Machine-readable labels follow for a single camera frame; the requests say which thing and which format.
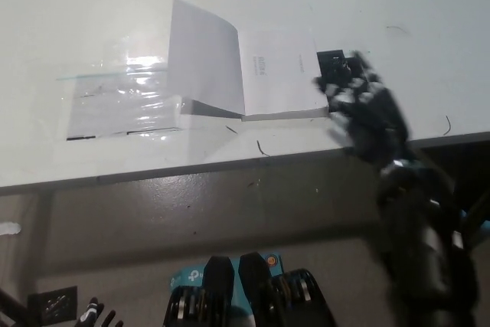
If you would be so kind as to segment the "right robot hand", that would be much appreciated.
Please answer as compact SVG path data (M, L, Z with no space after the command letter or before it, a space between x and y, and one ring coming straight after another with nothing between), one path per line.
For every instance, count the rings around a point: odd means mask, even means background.
M355 51L317 53L321 76L315 84L328 100L334 137L345 140L351 153L381 170L392 162L412 162L406 121L391 91Z

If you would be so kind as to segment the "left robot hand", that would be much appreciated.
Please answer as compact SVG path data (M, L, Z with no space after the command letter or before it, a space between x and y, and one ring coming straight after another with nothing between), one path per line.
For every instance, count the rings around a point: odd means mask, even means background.
M105 305L96 297L93 297L85 311L76 320L75 327L123 327L124 321L116 319L116 311L110 310L105 316L103 311Z

